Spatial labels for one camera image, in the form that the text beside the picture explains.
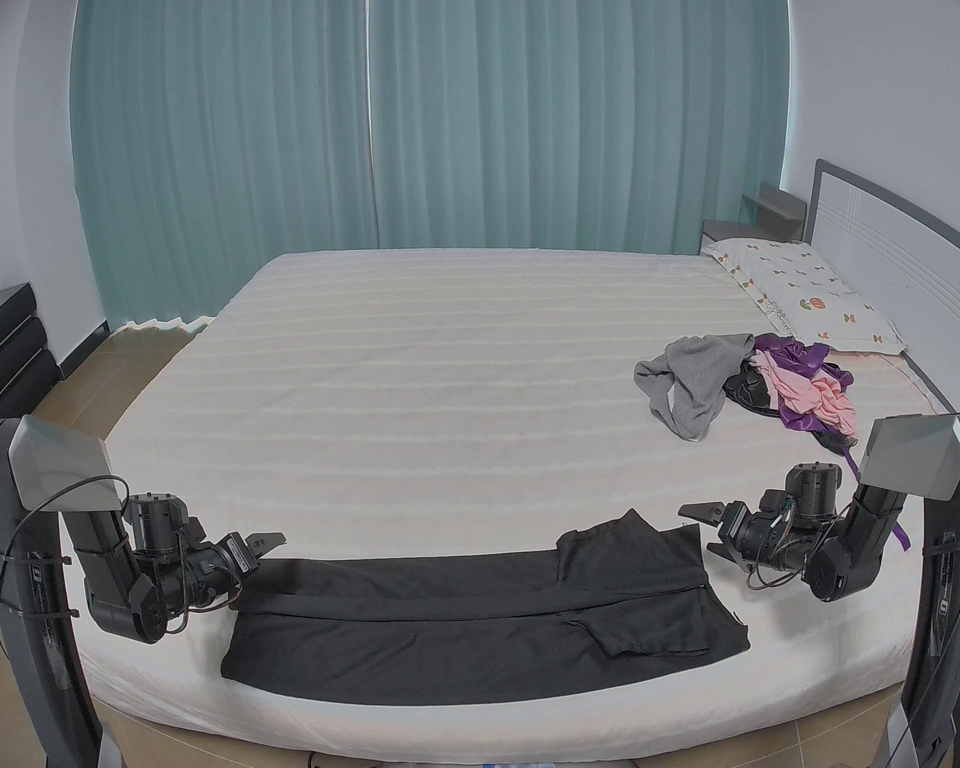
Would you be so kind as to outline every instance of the fitted sheet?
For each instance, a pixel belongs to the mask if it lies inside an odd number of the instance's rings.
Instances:
[[[284,558],[479,554],[553,546],[636,509],[782,487],[836,461],[811,436],[728,402],[699,443],[657,421],[633,381],[683,335],[770,330],[712,259],[598,252],[380,251],[282,256],[137,398],[108,439],[135,492],[171,492],[216,540],[283,531]],[[852,371],[873,419],[929,413],[899,358]],[[855,482],[844,467],[846,499]],[[279,696],[220,677],[231,612],[144,646],[75,622],[95,696],[133,715],[296,749],[385,760],[640,757],[732,736],[901,680],[920,588],[922,506],[900,517],[874,585],[835,604],[794,580],[750,592],[709,552],[751,649],[707,667],[572,696],[374,707]],[[714,532],[703,531],[703,541]],[[64,549],[69,554],[69,545]],[[77,568],[71,602],[82,606]]]

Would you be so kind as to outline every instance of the curtain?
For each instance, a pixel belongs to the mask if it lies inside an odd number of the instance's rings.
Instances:
[[[76,188],[110,325],[215,315],[285,252],[375,248],[363,0],[81,0]]]
[[[779,185],[786,0],[371,0],[382,248],[694,253]]]

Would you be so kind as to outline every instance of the baseboard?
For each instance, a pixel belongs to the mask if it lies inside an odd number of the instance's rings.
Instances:
[[[74,349],[70,354],[63,358],[63,362],[60,363],[60,379],[65,381],[67,377],[80,367],[80,364],[89,357],[93,350],[100,346],[110,335],[110,328],[107,325],[107,321],[104,320],[104,324],[95,328],[93,333],[87,336],[83,341],[81,341],[77,348]]]

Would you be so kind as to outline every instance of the headboard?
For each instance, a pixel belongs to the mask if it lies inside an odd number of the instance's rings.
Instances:
[[[949,410],[956,410],[960,231],[820,159],[804,240],[893,322],[907,344],[907,363]]]

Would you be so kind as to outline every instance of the white pillow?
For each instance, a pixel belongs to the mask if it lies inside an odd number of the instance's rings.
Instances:
[[[704,247],[783,335],[842,352],[900,354],[893,325],[806,243],[733,238]]]

